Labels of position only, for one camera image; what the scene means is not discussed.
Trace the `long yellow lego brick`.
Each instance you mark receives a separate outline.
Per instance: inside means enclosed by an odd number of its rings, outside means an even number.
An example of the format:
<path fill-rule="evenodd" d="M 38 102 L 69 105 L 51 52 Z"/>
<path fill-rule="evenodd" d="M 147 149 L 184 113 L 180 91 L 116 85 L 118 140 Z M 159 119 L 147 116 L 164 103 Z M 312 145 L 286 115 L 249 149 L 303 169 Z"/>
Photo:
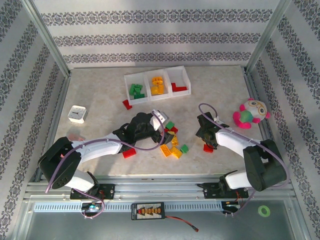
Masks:
<path fill-rule="evenodd" d="M 160 146 L 160 150 L 161 150 L 161 152 L 163 153 L 163 155 L 165 157 L 168 157 L 168 156 L 170 156 L 172 154 L 170 149 L 168 148 L 168 146 L 166 144 L 162 144 Z"/>
<path fill-rule="evenodd" d="M 183 153 L 175 146 L 173 146 L 171 149 L 170 149 L 170 152 L 172 155 L 174 155 L 177 159 L 179 159 Z"/>

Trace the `white plastic bin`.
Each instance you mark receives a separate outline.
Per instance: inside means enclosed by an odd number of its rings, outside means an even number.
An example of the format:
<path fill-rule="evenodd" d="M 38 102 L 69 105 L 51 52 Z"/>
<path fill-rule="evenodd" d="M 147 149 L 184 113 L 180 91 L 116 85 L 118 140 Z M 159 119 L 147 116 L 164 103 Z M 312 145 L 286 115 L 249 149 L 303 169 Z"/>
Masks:
<path fill-rule="evenodd" d="M 124 75 L 124 83 L 127 99 L 130 105 L 146 103 L 151 100 L 150 84 L 144 72 Z M 130 95 L 132 85 L 141 85 L 142 89 L 139 94 L 144 95 L 144 97 L 137 98 L 135 97 L 135 94 Z"/>
<path fill-rule="evenodd" d="M 150 97 L 150 101 L 157 101 L 157 100 L 162 100 L 162 99 L 168 99 L 172 96 L 172 90 L 169 81 L 168 74 L 165 69 L 157 69 L 157 70 L 151 70 L 151 71 L 145 71 L 148 83 L 150 85 L 150 90 L 153 85 L 152 83 L 152 78 L 161 76 L 163 79 L 163 85 L 164 85 L 164 94 L 158 94 L 158 95 L 152 95 Z"/>
<path fill-rule="evenodd" d="M 171 96 L 173 98 L 191 95 L 191 82 L 184 66 L 168 67 L 165 70 L 169 78 L 169 87 L 171 87 Z M 175 83 L 176 87 L 186 86 L 188 90 L 173 92 L 171 83 Z"/>

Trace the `pink white plush toy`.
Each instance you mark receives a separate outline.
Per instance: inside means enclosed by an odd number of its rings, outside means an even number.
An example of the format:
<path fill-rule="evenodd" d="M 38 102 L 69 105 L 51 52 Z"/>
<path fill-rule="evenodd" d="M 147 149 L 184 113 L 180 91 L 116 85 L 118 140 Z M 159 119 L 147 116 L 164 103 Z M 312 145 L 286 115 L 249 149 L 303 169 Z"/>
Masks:
<path fill-rule="evenodd" d="M 233 113 L 232 119 L 237 127 L 250 129 L 252 124 L 258 124 L 270 116 L 271 113 L 267 110 L 264 102 L 249 98 L 239 106 L 239 111 Z"/>

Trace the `white square clock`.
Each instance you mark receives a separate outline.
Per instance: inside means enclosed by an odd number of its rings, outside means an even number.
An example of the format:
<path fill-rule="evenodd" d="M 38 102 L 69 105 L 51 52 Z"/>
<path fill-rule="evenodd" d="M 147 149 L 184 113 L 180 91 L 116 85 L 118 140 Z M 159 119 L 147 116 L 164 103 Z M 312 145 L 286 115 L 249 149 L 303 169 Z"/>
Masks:
<path fill-rule="evenodd" d="M 86 107 L 73 105 L 67 115 L 67 118 L 73 123 L 83 124 L 85 122 L 86 113 Z"/>

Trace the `pink card packet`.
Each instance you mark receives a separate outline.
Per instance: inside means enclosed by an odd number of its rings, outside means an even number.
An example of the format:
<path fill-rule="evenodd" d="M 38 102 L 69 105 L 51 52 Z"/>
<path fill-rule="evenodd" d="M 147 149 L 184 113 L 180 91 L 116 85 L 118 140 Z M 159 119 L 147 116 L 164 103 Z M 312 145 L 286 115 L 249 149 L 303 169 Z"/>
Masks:
<path fill-rule="evenodd" d="M 74 141 L 84 141 L 85 140 L 85 138 L 84 137 L 82 137 L 82 136 L 80 136 L 80 135 L 78 135 L 78 134 L 75 134 L 75 133 L 69 133 L 68 135 L 67 135 L 67 138 L 68 138 L 68 140 L 69 141 L 71 141 L 71 142 L 74 142 Z"/>

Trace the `black power distribution board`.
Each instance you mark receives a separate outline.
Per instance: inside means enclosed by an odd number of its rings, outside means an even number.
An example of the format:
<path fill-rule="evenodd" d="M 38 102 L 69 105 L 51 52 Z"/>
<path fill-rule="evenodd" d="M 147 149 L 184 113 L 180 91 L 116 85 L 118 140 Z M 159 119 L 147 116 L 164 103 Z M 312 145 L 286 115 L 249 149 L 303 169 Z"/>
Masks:
<path fill-rule="evenodd" d="M 131 219 L 133 221 L 162 220 L 165 215 L 163 202 L 140 202 L 131 205 Z"/>

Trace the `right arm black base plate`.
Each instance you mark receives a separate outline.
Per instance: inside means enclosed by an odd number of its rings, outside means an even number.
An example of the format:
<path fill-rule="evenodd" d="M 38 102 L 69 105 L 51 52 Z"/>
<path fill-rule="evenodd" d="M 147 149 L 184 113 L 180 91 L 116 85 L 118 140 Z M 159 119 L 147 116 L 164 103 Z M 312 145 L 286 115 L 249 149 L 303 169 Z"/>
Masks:
<path fill-rule="evenodd" d="M 247 199 L 249 197 L 248 191 L 244 188 L 225 190 L 218 182 L 205 182 L 198 186 L 203 188 L 205 199 L 237 199 L 238 197 Z"/>

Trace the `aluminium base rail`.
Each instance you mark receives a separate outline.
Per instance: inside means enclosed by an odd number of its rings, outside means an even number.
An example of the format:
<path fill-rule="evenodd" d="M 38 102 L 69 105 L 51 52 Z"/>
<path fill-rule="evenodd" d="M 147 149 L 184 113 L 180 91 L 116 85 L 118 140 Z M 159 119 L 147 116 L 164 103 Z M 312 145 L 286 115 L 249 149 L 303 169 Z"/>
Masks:
<path fill-rule="evenodd" d="M 115 202 L 199 202 L 204 199 L 204 193 L 197 185 L 219 181 L 217 174 L 114 175 L 96 178 L 101 184 L 115 185 L 113 194 Z M 45 193 L 47 183 L 44 178 L 39 182 L 28 183 L 23 201 L 70 201 L 70 188 L 64 186 Z"/>

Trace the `aluminium side rail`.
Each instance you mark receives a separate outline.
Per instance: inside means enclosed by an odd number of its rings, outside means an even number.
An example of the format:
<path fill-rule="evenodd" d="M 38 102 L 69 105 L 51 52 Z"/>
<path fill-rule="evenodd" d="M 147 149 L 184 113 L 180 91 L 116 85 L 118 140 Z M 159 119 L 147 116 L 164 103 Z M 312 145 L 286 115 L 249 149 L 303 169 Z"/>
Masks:
<path fill-rule="evenodd" d="M 259 94 L 255 88 L 255 85 L 254 85 L 254 82 L 253 82 L 251 76 L 244 73 L 243 77 L 244 77 L 244 81 L 245 81 L 249 96 L 254 98 L 255 100 L 260 100 Z M 260 123 L 258 123 L 258 127 L 259 127 L 259 130 L 260 130 L 260 133 L 261 133 L 263 140 L 267 140 L 267 139 L 270 139 L 273 141 L 275 140 L 274 135 L 270 129 L 268 119 L 264 119 Z M 274 185 L 273 186 L 274 188 L 284 188 L 287 184 L 290 183 L 290 172 L 289 172 L 288 166 L 283 161 L 282 156 L 280 156 L 280 158 L 281 158 L 281 163 L 284 164 L 284 171 L 286 173 L 286 177 L 285 177 L 285 181 Z"/>
<path fill-rule="evenodd" d="M 49 143 L 59 103 L 68 80 L 69 78 L 66 77 L 62 81 L 57 81 L 48 95 L 41 96 L 22 155 L 24 157 L 21 163 L 24 183 L 33 178 L 38 168 L 37 162 Z"/>

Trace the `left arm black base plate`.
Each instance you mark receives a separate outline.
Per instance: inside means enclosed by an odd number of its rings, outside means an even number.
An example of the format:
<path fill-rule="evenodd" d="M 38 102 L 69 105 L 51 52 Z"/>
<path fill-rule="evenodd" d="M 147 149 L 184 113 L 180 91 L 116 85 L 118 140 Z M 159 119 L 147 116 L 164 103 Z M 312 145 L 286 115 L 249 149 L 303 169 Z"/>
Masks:
<path fill-rule="evenodd" d="M 80 193 L 75 189 L 71 189 L 70 199 L 71 200 L 113 200 L 115 193 L 114 184 L 100 183 L 93 186 L 92 189 L 85 193 Z"/>

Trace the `aluminium frame post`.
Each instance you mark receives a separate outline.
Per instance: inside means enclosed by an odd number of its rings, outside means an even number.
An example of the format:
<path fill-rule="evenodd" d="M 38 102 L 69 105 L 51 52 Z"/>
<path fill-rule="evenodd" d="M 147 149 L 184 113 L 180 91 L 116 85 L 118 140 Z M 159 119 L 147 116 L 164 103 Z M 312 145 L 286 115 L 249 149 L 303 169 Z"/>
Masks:
<path fill-rule="evenodd" d="M 270 38 L 272 37 L 277 25 L 279 24 L 280 20 L 282 19 L 283 15 L 285 14 L 288 6 L 292 0 L 279 0 L 273 14 L 270 17 L 268 24 L 266 25 L 260 39 L 257 42 L 256 47 L 254 48 L 248 63 L 246 64 L 244 70 L 245 73 L 248 75 L 255 64 L 257 63 L 259 57 L 261 56 L 263 50 L 265 49 L 267 43 L 269 42 Z"/>
<path fill-rule="evenodd" d="M 59 66 L 65 77 L 70 75 L 70 69 L 63 58 L 54 38 L 52 37 L 48 27 L 46 26 L 40 12 L 38 11 L 33 0 L 20 0 L 23 7 L 26 9 L 30 19 L 36 26 L 38 33 L 40 34 L 42 40 L 48 47 L 50 53 L 52 54 L 55 62 Z"/>

